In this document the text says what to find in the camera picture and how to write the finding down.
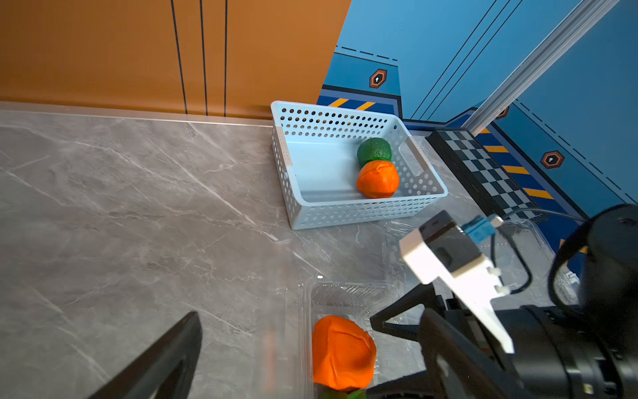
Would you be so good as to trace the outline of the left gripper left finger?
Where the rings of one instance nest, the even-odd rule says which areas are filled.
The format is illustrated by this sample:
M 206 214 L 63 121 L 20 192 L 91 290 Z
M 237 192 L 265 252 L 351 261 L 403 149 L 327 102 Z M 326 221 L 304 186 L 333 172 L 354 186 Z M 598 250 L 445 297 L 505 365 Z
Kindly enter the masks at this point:
M 203 329 L 187 313 L 93 398 L 186 398 L 199 360 Z

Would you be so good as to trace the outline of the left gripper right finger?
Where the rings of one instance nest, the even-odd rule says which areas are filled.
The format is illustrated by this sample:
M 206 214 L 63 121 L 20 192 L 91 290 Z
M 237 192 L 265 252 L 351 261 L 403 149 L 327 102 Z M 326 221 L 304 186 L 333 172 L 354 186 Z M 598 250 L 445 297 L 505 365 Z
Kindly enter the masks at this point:
M 432 309 L 418 332 L 434 398 L 532 398 L 498 365 Z

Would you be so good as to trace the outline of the orange fruit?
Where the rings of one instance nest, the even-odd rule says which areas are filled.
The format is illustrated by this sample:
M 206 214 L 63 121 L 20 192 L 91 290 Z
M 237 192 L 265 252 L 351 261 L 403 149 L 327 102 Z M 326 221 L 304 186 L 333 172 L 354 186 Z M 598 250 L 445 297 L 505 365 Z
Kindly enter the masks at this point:
M 390 161 L 370 161 L 357 177 L 357 189 L 372 199 L 392 197 L 400 186 L 400 176 Z
M 313 381 L 337 391 L 368 387 L 375 374 L 372 336 L 349 319 L 327 316 L 312 333 Z

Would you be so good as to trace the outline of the clear plastic clamshell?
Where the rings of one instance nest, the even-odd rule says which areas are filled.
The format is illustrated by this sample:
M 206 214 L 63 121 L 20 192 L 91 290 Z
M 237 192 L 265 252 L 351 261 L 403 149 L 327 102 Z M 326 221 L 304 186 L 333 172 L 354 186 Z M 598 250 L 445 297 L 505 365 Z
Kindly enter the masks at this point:
M 496 310 L 578 305 L 580 281 L 568 269 L 571 261 L 555 259 L 536 224 L 502 222 L 495 228 L 485 217 L 476 220 L 474 228 L 442 211 L 416 226 L 387 222 L 389 282 L 402 293 L 428 285 L 444 299 L 466 304 L 486 289 Z
M 269 291 L 257 330 L 255 398 L 346 398 L 425 370 L 420 346 L 372 328 L 400 297 L 383 282 L 311 279 Z

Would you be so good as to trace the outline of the green orange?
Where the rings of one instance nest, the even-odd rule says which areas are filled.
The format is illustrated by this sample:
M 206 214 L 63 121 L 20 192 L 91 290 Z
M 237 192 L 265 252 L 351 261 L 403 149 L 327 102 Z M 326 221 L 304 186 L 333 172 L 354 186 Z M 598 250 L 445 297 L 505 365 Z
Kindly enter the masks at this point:
M 353 392 L 342 392 L 335 390 L 325 390 L 320 396 L 320 399 L 367 399 L 366 390 L 356 390 Z
M 360 167 L 371 161 L 392 161 L 390 143 L 379 137 L 362 142 L 357 149 L 357 160 Z

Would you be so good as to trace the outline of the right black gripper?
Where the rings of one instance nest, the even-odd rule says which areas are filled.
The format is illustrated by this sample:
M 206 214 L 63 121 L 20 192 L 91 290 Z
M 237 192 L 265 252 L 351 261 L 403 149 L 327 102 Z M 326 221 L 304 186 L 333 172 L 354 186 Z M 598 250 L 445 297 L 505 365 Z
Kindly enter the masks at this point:
M 522 388 L 537 398 L 635 398 L 637 357 L 612 347 L 557 307 L 496 312 L 513 340 L 507 354 L 468 309 L 446 320 Z

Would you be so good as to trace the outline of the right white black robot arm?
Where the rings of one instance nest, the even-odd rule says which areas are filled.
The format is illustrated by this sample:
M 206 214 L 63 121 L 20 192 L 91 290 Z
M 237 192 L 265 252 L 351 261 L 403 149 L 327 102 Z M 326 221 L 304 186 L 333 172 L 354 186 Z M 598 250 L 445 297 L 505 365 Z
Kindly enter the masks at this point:
M 400 241 L 418 285 L 371 325 L 417 342 L 425 370 L 362 397 L 636 397 L 636 206 L 607 209 L 564 240 L 548 271 L 548 307 L 493 308 L 509 290 L 479 243 L 501 222 L 459 225 L 443 211 Z

